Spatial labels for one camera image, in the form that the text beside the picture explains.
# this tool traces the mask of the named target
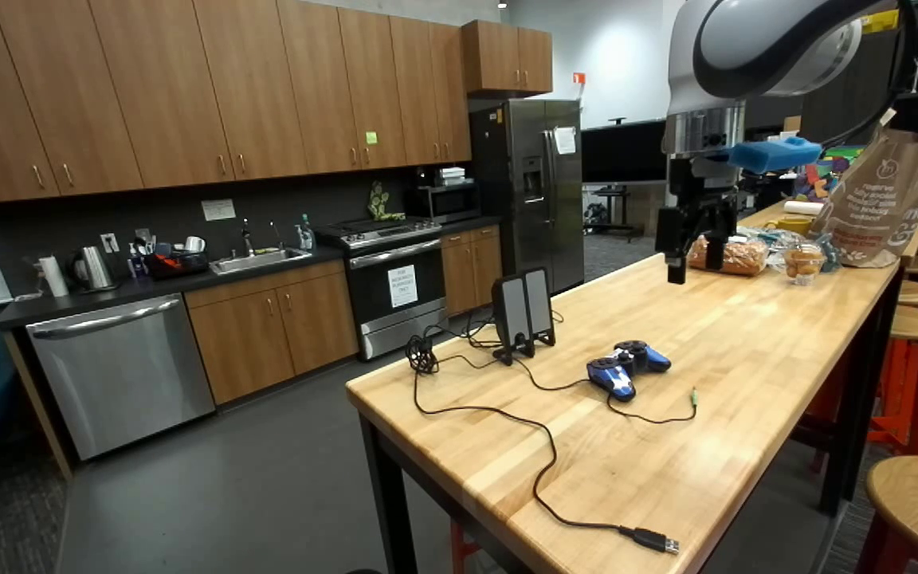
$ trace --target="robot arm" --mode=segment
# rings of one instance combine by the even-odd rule
[[[803,95],[838,78],[858,46],[858,16],[873,0],[686,0],[668,58],[668,191],[656,224],[668,282],[686,282],[686,250],[706,234],[706,268],[721,268],[736,215],[722,191],[736,169],[725,148],[742,141],[750,95]]]

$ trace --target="wooden table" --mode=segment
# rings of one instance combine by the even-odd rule
[[[699,572],[849,347],[858,374],[845,387],[821,486],[821,512],[835,513],[858,486],[894,295],[894,268],[845,268],[814,274],[807,288],[788,285],[785,274],[706,271],[665,285],[665,266],[654,255],[553,298],[556,345],[525,360],[540,387],[582,380],[586,360],[608,356],[615,342],[644,337],[673,356],[673,369],[637,378],[637,399],[625,413],[678,418],[687,414],[693,390],[699,418],[686,423],[615,418],[588,384],[538,393],[518,368],[472,369],[447,360],[488,360],[463,337],[434,347],[439,374],[418,384],[426,407],[497,406],[547,423],[556,465],[540,482],[543,500],[574,521],[665,533],[678,555],[639,548],[615,533],[560,526],[531,500],[531,480],[551,461],[543,435],[488,413],[419,414],[406,360],[347,384],[366,435],[389,567],[414,572],[405,469],[504,567]]]

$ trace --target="white wall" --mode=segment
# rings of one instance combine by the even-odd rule
[[[467,18],[488,18],[488,22],[501,18],[497,0],[308,0],[308,2],[330,2],[347,9],[389,12],[449,25],[463,25]]]
[[[508,0],[504,22],[551,31],[553,100],[582,100],[582,129],[665,117],[668,30],[682,0]]]

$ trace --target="gray floor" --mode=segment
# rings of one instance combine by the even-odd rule
[[[586,235],[597,279],[650,253],[654,239]],[[70,486],[24,421],[0,435],[0,572],[384,572],[358,414],[336,364],[134,451]],[[838,533],[813,512],[814,469],[791,443],[750,497],[705,572],[854,567],[870,512],[862,494]],[[419,572],[449,572],[447,513],[406,487]]]

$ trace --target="stainless steel dishwasher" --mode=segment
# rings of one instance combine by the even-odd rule
[[[80,461],[213,413],[180,298],[24,327]]]

